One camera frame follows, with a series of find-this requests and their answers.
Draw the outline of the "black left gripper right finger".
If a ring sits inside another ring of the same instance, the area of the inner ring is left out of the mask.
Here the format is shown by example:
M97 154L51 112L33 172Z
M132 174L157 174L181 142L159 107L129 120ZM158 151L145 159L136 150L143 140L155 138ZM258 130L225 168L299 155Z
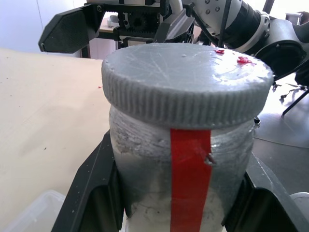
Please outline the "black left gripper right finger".
M309 190L309 150L255 144L236 202L224 221L228 232L307 232L309 221L291 194Z

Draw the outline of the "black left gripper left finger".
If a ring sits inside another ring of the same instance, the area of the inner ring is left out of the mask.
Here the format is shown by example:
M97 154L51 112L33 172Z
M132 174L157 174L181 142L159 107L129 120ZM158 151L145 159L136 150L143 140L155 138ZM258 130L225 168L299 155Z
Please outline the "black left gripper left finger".
M52 231L118 232L123 216L122 187L106 132L78 169Z

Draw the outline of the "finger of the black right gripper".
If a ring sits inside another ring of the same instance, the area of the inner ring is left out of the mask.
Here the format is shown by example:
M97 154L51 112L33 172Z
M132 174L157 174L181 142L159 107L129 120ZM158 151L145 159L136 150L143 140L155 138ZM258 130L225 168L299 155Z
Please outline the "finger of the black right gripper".
M158 27L154 43L192 43L194 39L193 17L188 17L186 10L179 14L171 14Z
M42 52L73 54L98 37L103 5L84 5L56 14L45 26L38 46Z

